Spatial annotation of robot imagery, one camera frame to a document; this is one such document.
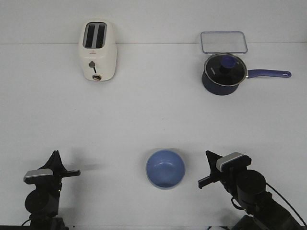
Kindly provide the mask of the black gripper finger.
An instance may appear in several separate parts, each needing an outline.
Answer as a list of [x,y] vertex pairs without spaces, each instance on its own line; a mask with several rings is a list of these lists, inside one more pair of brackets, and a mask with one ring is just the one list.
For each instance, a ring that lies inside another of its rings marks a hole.
[[51,169],[52,171],[59,171],[60,170],[59,151],[58,150],[53,151],[47,162],[39,169]]
[[57,172],[59,172],[60,174],[62,173],[67,173],[67,169],[64,167],[59,151],[57,150]]
[[208,160],[208,163],[209,163],[209,166],[210,166],[210,174],[217,173],[218,169],[216,167],[216,163],[220,158],[222,158],[222,156],[220,156],[216,153],[213,153],[209,150],[207,150],[205,153],[206,153],[206,157],[207,157],[207,160]]

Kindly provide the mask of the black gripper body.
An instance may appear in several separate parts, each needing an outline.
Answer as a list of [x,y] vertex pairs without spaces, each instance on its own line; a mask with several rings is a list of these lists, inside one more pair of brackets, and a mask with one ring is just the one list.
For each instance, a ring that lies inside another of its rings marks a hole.
[[226,172],[218,171],[198,180],[198,187],[221,182],[225,190],[232,195],[245,211],[260,211],[272,202],[272,194],[266,190],[264,176],[246,167],[230,168]]
[[25,200],[25,208],[30,213],[57,213],[59,211],[59,197],[62,190],[62,178],[81,175],[79,170],[71,170],[60,174],[53,172],[53,177],[34,184],[33,190]]

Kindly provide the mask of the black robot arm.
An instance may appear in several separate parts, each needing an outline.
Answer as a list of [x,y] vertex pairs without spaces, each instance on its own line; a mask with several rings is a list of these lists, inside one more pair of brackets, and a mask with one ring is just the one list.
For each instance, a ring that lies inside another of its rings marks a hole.
[[63,218],[58,217],[62,179],[81,175],[80,170],[68,171],[58,150],[53,151],[48,161],[24,176],[26,184],[34,184],[35,190],[25,199],[25,208],[30,213],[32,230],[68,230]]
[[264,176],[247,168],[251,164],[248,155],[233,152],[220,156],[205,152],[210,175],[198,180],[202,189],[211,183],[220,182],[231,194],[231,202],[238,210],[246,212],[234,225],[234,230],[305,230],[306,223],[299,224],[291,213],[277,203],[270,192]]

